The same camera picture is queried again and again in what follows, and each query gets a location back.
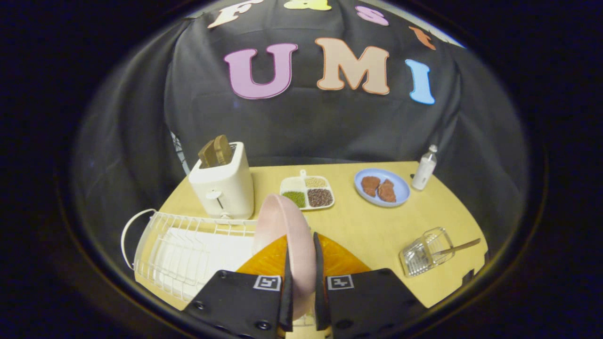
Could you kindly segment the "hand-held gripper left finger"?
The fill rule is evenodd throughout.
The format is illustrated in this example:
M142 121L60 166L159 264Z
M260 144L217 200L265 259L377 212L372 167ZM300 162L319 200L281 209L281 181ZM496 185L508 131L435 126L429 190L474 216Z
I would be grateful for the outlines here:
M278 259L276 274L217 271L183 313L220 332L222 339L284 339L293 326L293 278L286 236L259 251L244 267Z

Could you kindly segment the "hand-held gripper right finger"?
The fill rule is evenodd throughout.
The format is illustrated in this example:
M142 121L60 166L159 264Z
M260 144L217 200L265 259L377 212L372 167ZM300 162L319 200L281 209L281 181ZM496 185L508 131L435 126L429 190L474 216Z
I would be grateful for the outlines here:
M314 245L314 314L326 338L398 338L428 311L391 269L373 270L319 233L314 233Z

